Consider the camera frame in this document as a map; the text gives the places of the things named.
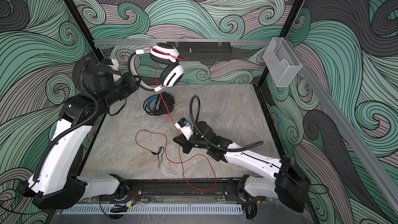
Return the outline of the black blue gaming headset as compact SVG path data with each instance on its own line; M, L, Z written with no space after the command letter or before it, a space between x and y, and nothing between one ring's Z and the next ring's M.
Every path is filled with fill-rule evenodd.
M150 116L160 116L171 113L174 109L175 98L167 93L153 95L143 103L144 111Z

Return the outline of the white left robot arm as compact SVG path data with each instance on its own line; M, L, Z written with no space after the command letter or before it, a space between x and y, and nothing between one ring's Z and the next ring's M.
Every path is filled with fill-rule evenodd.
M39 209L67 209L80 200L102 195L123 201L128 194L126 180L116 174L84 179L69 172L98 116L108 114L112 104L126 100L141 82L135 70L121 74L108 59L93 66L88 63L83 63L79 74L82 94L64 102L55 135L33 176L17 187Z

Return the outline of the white black headphones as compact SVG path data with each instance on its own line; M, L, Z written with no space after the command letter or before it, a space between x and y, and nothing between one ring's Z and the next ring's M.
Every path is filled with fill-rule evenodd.
M150 59L154 62L154 66L164 66L162 72L155 72L155 85L149 86L146 84L142 77L139 76L136 70L136 60L139 55L149 55ZM147 91L159 92L163 88L173 87L177 85L184 75L184 69L179 63L184 58L180 56L177 48L170 43L156 43L152 47L137 49L130 56L128 63L129 72L137 78L139 86Z

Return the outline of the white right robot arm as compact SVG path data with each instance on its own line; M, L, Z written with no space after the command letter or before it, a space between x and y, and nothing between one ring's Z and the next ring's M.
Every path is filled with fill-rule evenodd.
M302 213L308 198L310 179L296 162L289 158L270 158L251 151L263 142L255 142L244 147L233 141L218 136L205 122L199 121L199 114L193 112L195 95L190 100L190 120L181 118L176 128L182 132L173 141L180 145L183 153L189 154L193 148L206 149L215 161L230 163L255 173L244 175L236 186L237 195L243 200L243 209L248 217L257 212L257 205L262 199L279 200L287 208Z

